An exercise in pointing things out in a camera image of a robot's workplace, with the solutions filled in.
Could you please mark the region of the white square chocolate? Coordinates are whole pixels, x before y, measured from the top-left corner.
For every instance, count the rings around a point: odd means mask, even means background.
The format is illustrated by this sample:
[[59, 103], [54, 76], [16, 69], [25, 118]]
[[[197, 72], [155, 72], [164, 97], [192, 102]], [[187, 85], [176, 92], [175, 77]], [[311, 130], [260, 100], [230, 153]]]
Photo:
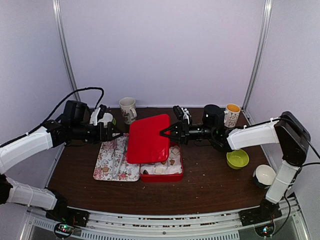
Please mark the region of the white square chocolate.
[[178, 155], [180, 153], [180, 148], [179, 147], [178, 148], [173, 148], [171, 150], [171, 153], [174, 154], [174, 155]]
[[165, 172], [165, 169], [160, 167], [160, 166], [157, 166], [155, 169], [154, 169], [154, 173], [155, 174], [163, 174]]

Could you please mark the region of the tan square chocolate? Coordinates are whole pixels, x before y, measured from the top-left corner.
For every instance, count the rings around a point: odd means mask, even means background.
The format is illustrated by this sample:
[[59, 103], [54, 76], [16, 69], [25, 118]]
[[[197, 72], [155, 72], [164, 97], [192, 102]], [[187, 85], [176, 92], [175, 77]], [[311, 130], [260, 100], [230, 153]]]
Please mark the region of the tan square chocolate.
[[171, 159], [171, 160], [170, 160], [170, 165], [171, 165], [171, 166], [174, 166], [174, 165], [175, 165], [175, 163], [176, 163], [176, 161], [175, 161], [175, 160], [173, 160], [173, 159]]

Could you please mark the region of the red box lid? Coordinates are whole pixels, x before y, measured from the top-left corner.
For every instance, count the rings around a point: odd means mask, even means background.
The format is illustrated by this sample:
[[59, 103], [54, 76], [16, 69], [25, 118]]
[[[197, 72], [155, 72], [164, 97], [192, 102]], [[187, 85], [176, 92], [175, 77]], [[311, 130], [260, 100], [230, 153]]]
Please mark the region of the red box lid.
[[134, 121], [129, 128], [127, 162], [152, 164], [167, 160], [170, 143], [160, 141], [160, 131], [169, 127], [170, 123], [167, 114]]

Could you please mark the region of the metal tongs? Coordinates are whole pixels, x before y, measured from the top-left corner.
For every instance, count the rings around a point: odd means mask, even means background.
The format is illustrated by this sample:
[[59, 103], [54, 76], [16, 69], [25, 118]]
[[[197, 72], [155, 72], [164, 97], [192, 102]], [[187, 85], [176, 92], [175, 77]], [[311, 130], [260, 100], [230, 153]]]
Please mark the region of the metal tongs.
[[111, 172], [112, 179], [115, 179], [117, 177], [120, 171], [121, 164], [125, 157], [126, 151], [127, 151], [127, 146], [125, 145], [121, 151], [120, 157], [117, 157], [116, 156], [117, 148], [114, 149], [112, 154], [112, 172]]

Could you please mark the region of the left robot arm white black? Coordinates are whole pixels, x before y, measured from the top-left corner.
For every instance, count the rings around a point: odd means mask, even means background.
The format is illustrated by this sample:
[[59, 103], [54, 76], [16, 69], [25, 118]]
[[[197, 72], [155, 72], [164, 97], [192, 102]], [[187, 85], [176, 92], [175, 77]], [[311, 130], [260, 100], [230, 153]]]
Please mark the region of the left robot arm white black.
[[106, 106], [100, 105], [85, 121], [88, 106], [84, 102], [68, 100], [63, 113], [57, 119], [45, 120], [35, 130], [0, 146], [0, 203], [13, 203], [52, 211], [61, 222], [72, 218], [67, 200], [57, 192], [32, 186], [8, 177], [12, 168], [36, 155], [68, 144], [73, 140], [84, 143], [111, 142], [123, 136], [123, 132], [109, 120]]

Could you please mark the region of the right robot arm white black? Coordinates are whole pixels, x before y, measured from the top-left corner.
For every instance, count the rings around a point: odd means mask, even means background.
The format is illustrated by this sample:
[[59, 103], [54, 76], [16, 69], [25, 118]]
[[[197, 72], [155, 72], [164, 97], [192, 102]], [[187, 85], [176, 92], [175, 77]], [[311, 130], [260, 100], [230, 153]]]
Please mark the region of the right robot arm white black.
[[264, 122], [228, 128], [224, 126], [225, 111], [214, 104], [204, 107], [201, 124], [192, 123], [186, 108], [175, 105], [173, 112], [178, 121], [159, 134], [178, 144], [207, 140], [214, 149], [225, 153], [256, 146], [264, 151], [268, 145], [279, 145], [282, 163], [256, 210], [259, 220], [268, 220], [307, 159], [311, 135], [301, 122], [290, 111], [284, 111]]

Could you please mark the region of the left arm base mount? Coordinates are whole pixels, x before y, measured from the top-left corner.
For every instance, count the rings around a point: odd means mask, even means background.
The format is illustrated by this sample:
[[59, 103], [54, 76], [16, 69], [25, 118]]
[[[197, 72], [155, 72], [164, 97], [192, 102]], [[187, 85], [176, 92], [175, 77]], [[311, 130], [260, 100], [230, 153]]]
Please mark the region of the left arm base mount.
[[67, 199], [52, 190], [57, 199], [53, 210], [45, 210], [45, 217], [56, 221], [53, 233], [61, 240], [69, 238], [75, 229], [86, 227], [90, 213], [86, 210], [70, 208]]

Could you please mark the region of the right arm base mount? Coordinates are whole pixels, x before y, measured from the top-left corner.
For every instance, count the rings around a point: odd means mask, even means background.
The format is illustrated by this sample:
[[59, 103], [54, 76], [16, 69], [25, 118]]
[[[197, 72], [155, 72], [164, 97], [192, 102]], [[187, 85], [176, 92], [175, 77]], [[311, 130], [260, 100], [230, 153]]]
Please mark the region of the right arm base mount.
[[255, 233], [264, 238], [271, 238], [276, 233], [275, 219], [282, 216], [280, 205], [264, 197], [259, 206], [241, 210], [239, 218], [243, 227], [255, 225]]

